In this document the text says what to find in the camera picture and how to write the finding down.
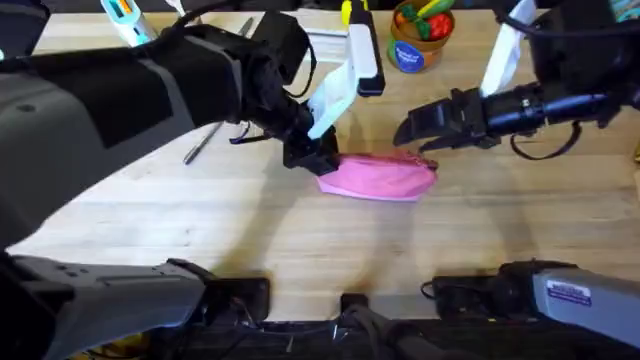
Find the can label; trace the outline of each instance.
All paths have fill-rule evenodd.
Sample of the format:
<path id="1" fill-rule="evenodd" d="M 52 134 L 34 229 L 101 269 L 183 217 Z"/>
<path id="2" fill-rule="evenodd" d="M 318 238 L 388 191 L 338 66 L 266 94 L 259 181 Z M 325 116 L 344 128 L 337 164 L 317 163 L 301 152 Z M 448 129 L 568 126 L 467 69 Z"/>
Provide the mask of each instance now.
<path id="1" fill-rule="evenodd" d="M 391 45 L 389 50 L 400 70 L 409 73 L 422 70 L 424 56 L 418 49 L 401 40 L 392 41 Z"/>

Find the wooden table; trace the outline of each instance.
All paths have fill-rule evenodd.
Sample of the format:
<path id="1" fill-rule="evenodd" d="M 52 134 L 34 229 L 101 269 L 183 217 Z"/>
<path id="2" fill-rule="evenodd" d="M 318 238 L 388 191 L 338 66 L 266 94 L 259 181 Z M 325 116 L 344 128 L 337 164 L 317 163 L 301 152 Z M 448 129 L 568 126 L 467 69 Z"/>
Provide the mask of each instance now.
<path id="1" fill-rule="evenodd" d="M 205 22 L 237 31 L 249 15 L 218 13 Z M 338 13 L 296 16 L 305 27 L 341 29 Z M 383 54 L 384 96 L 358 99 L 338 122 L 343 152 L 389 152 L 408 110 L 479 84 L 498 26 L 487 11 L 455 16 L 457 28 L 433 69 L 405 75 Z M 375 14 L 382 52 L 390 17 Z M 148 19 L 161 28 L 175 16 Z M 117 45 L 102 15 L 54 15 L 38 50 Z M 514 83 L 532 79 L 523 50 Z M 321 64 L 314 83 L 336 66 Z M 277 141 L 228 145 L 231 126 L 186 167 L 182 158 L 207 130 L 199 129 L 83 194 L 12 251 L 108 264 L 179 257 L 222 276 L 267 274 L 272 320 L 328 319 L 344 291 L 372 294 L 374 308 L 390 316 L 428 316 L 431 305 L 418 288 L 434 274 L 490 271 L 532 257 L 640 280 L 637 116 L 625 111 L 605 131 L 586 126 L 575 149 L 543 162 L 522 160 L 506 145 L 430 153 L 441 164 L 439 182 L 417 204 L 321 194 L 309 173 L 282 166 Z M 558 126 L 524 146 L 547 153 L 568 134 Z"/>

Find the yellow object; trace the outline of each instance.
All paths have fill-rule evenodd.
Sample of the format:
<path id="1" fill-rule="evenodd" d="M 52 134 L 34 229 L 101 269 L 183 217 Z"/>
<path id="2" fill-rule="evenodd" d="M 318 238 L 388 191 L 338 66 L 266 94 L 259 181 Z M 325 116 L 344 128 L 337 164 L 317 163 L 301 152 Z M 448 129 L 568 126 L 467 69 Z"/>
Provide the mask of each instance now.
<path id="1" fill-rule="evenodd" d="M 364 0 L 364 9 L 369 10 L 369 3 L 367 2 L 367 0 Z M 342 2 L 342 10 L 340 11 L 340 15 L 342 16 L 342 23 L 345 25 L 349 25 L 349 18 L 351 17 L 351 0 L 344 0 Z"/>
<path id="2" fill-rule="evenodd" d="M 423 6 L 420 10 L 418 10 L 418 16 L 422 17 L 427 11 L 431 10 L 432 7 L 436 6 L 442 0 L 431 0 L 427 5 Z"/>
<path id="3" fill-rule="evenodd" d="M 125 0 L 120 0 L 118 2 L 120 3 L 120 6 L 122 6 L 122 10 L 124 10 L 125 14 L 131 14 L 133 12 Z"/>
<path id="4" fill-rule="evenodd" d="M 640 164 L 640 143 L 638 143 L 638 145 L 636 146 L 636 152 L 633 158 L 638 164 Z"/>

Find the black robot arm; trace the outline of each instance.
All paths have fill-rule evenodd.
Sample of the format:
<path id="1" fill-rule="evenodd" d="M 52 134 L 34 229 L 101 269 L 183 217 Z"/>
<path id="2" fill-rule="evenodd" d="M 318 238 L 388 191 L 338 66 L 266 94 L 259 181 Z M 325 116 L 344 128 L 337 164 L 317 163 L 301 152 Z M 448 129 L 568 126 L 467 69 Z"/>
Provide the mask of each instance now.
<path id="1" fill-rule="evenodd" d="M 333 129 L 311 140 L 310 110 L 282 88 L 308 38 L 292 17 L 265 18 L 274 16 L 289 26 L 266 41 L 199 25 L 133 49 L 0 63 L 2 248 L 118 169 L 212 122 L 250 120 L 284 143 L 287 167 L 336 170 Z"/>
<path id="2" fill-rule="evenodd" d="M 504 11 L 496 13 L 499 21 L 514 26 L 513 19 L 505 21 Z M 512 147 L 527 159 L 563 154 L 577 142 L 581 122 L 605 128 L 621 107 L 640 108 L 637 23 L 616 17 L 608 0 L 563 1 L 532 27 L 518 26 L 527 31 L 538 81 L 488 97 L 478 88 L 454 89 L 451 98 L 409 111 L 394 144 L 433 138 L 422 151 L 486 149 L 511 135 Z M 542 126 L 568 121 L 574 121 L 573 135 L 554 153 L 536 158 L 515 144 L 516 135 L 531 136 Z"/>

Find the pink cloth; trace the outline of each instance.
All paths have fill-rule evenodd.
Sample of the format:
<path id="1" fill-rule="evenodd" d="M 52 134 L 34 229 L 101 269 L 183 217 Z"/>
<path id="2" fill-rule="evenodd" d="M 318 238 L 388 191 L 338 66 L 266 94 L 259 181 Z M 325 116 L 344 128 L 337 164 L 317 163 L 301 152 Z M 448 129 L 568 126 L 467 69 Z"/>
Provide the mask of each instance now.
<path id="1" fill-rule="evenodd" d="M 383 201 L 418 201 L 435 182 L 428 163 L 410 154 L 342 155 L 338 171 L 318 177 L 325 193 Z"/>

